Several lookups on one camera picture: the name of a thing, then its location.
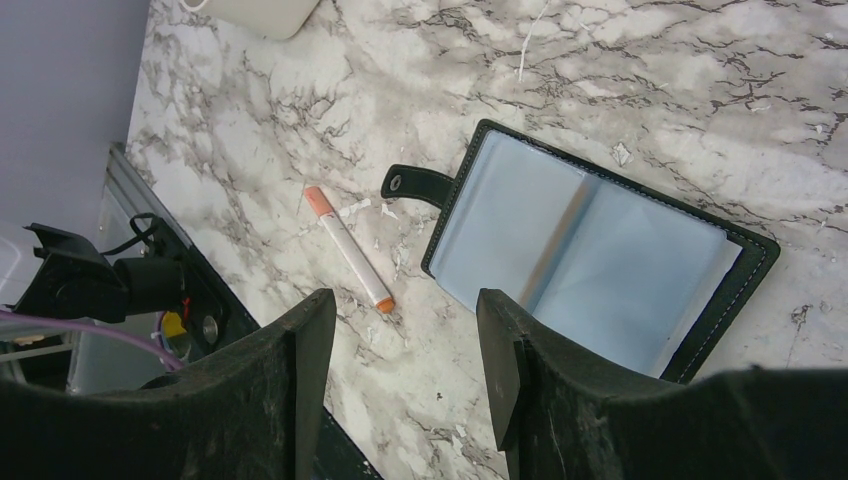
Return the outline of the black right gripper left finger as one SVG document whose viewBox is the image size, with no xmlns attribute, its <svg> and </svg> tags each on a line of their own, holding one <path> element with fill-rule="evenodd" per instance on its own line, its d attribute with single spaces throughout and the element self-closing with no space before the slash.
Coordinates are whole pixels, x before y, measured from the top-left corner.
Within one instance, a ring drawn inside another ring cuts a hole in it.
<svg viewBox="0 0 848 480">
<path fill-rule="evenodd" d="M 273 323 L 141 389 L 1 385 L 5 479 L 308 479 L 336 322 L 319 289 Z"/>
</svg>

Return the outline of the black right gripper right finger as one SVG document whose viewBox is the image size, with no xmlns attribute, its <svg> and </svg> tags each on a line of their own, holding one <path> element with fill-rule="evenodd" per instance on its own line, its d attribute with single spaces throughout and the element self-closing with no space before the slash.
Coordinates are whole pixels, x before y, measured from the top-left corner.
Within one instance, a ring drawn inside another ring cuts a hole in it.
<svg viewBox="0 0 848 480">
<path fill-rule="evenodd" d="M 727 371 L 680 385 L 619 366 L 480 291 L 497 448 L 512 479 L 843 479 L 843 369 Z"/>
</svg>

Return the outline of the black card holder wallet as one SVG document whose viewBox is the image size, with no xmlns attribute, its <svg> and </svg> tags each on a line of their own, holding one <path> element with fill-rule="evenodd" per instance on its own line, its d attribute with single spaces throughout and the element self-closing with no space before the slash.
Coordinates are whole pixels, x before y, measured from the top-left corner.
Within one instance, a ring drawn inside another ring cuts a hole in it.
<svg viewBox="0 0 848 480">
<path fill-rule="evenodd" d="M 489 119 L 454 176 L 395 164 L 381 194 L 437 208 L 421 267 L 464 307 L 500 290 L 595 354 L 679 384 L 781 253 L 768 237 Z"/>
</svg>

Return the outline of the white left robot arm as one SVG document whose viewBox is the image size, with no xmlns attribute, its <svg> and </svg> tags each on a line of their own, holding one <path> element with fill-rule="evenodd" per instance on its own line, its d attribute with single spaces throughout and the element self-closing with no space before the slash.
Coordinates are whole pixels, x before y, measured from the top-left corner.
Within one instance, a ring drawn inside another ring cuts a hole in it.
<svg viewBox="0 0 848 480">
<path fill-rule="evenodd" d="M 117 259 L 138 243 L 155 247 L 154 235 L 165 222 L 152 212 L 130 218 L 134 236 L 105 252 L 85 237 L 46 225 L 26 227 L 40 244 L 33 248 L 42 260 L 34 279 L 11 311 L 58 320 L 90 318 L 121 323 L 129 315 L 179 307 L 187 297 L 186 275 L 181 262 L 154 256 Z"/>
</svg>

